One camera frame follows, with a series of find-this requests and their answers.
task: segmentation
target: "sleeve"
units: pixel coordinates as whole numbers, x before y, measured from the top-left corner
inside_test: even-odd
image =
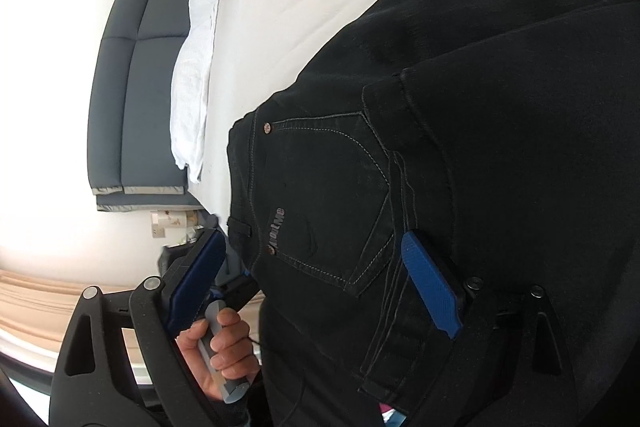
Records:
[[[235,403],[224,403],[219,400],[209,400],[214,411],[229,427],[251,427],[248,410],[248,393]]]

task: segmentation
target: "dark gray headboard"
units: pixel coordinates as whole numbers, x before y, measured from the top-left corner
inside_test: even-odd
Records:
[[[175,165],[171,79],[189,0],[115,0],[95,67],[87,133],[99,210],[202,208]]]

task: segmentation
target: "rivet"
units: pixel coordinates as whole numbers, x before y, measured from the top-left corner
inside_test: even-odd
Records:
[[[89,286],[82,292],[82,297],[85,299],[93,299],[96,295],[98,295],[98,288],[95,286]]]
[[[160,285],[160,279],[158,277],[149,277],[144,283],[146,290],[155,290]]]
[[[473,291],[478,291],[480,289],[482,289],[482,285],[484,284],[484,281],[482,281],[482,279],[480,279],[479,277],[469,277],[469,279],[466,280],[466,286]]]
[[[532,286],[531,295],[536,299],[542,299],[545,296],[545,291],[540,286]]]

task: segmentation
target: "hand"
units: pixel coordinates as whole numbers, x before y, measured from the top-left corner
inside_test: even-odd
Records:
[[[212,367],[221,371],[228,380],[247,377],[249,384],[253,383],[260,371],[260,363],[254,355],[254,344],[249,339],[249,324],[231,308],[224,308],[218,313],[218,322],[223,328],[211,340],[211,349],[217,353],[211,359]],[[207,327],[209,324],[206,319],[194,322],[191,328],[180,333],[176,343],[204,394],[222,400],[222,393],[213,382],[198,350],[198,341],[206,333]]]

